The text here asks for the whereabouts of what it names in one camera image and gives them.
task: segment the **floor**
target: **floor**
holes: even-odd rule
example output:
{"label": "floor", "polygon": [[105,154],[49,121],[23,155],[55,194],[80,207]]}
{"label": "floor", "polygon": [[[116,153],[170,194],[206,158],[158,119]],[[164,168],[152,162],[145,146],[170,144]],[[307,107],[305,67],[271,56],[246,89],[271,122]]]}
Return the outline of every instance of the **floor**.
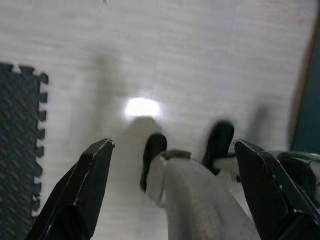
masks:
{"label": "floor", "polygon": [[92,142],[111,138],[94,240],[167,239],[140,191],[144,144],[200,159],[210,126],[288,148],[292,100],[316,0],[2,0],[0,61],[49,75],[42,204]]}

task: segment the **black interlocking mat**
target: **black interlocking mat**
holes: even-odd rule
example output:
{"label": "black interlocking mat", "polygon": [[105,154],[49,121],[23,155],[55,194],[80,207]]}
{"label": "black interlocking mat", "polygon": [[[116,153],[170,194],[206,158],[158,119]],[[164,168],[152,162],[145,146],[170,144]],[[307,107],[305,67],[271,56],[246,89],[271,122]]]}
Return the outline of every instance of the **black interlocking mat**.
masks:
{"label": "black interlocking mat", "polygon": [[46,120],[48,94],[40,92],[48,84],[44,73],[34,74],[34,68],[0,63],[0,239],[22,240],[32,226],[32,211],[40,207],[41,184],[35,183],[42,168],[37,158],[44,147],[37,140],[45,137],[38,121]]}

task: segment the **gray pants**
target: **gray pants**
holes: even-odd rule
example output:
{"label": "gray pants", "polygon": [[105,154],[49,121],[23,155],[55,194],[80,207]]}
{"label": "gray pants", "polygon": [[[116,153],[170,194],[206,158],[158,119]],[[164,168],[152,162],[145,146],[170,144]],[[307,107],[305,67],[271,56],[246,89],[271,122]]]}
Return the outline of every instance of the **gray pants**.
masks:
{"label": "gray pants", "polygon": [[224,181],[194,160],[158,155],[146,193],[166,209],[169,240],[260,239]]}

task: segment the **leg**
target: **leg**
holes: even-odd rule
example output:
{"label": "leg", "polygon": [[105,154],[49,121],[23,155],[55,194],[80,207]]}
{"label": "leg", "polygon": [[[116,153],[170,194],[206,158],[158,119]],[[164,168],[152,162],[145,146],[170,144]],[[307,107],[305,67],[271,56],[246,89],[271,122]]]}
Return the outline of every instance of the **leg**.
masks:
{"label": "leg", "polygon": [[[229,121],[219,121],[216,123],[209,135],[206,152],[202,160],[202,164],[208,168],[213,174],[217,175],[220,170],[215,168],[213,163],[222,157],[228,155],[229,146],[234,136],[234,126]],[[160,133],[152,134],[147,140],[143,153],[143,168],[140,179],[140,187],[145,192],[147,190],[147,176],[150,170],[150,166],[153,162],[152,175],[149,177],[150,183],[155,186],[156,191],[161,191],[160,183],[154,179],[162,179],[164,169],[168,159],[172,157],[190,158],[190,153],[186,151],[172,150],[167,151],[162,157],[157,156],[161,152],[167,150],[167,139]]]}
{"label": "leg", "polygon": [[199,163],[171,159],[164,191],[169,240],[260,239],[219,177]]}
{"label": "leg", "polygon": [[191,153],[181,150],[169,150],[158,154],[151,162],[147,175],[146,194],[159,207],[165,207],[165,173],[169,159],[178,158],[183,161],[190,161]]}

